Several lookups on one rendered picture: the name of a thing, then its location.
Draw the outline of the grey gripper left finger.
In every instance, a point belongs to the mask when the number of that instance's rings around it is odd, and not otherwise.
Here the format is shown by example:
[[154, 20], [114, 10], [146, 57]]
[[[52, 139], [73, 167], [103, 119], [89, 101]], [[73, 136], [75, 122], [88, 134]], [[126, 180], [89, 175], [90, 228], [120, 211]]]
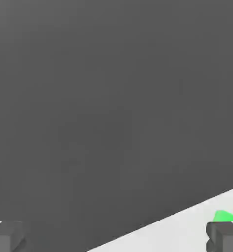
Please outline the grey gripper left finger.
[[25, 239], [21, 221], [0, 221], [0, 252], [13, 252]]

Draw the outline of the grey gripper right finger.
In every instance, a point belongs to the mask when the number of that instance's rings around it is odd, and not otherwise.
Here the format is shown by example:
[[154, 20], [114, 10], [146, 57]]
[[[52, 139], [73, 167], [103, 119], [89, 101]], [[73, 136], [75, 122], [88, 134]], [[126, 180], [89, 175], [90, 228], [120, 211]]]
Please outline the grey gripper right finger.
[[233, 223], [208, 222], [206, 252], [233, 252]]

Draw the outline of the small green cube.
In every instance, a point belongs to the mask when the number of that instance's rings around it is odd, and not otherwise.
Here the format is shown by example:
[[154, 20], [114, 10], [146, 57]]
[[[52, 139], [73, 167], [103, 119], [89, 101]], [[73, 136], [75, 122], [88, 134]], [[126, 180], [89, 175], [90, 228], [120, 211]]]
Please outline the small green cube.
[[213, 222], [233, 222], [233, 214], [225, 210], [217, 210], [214, 214]]

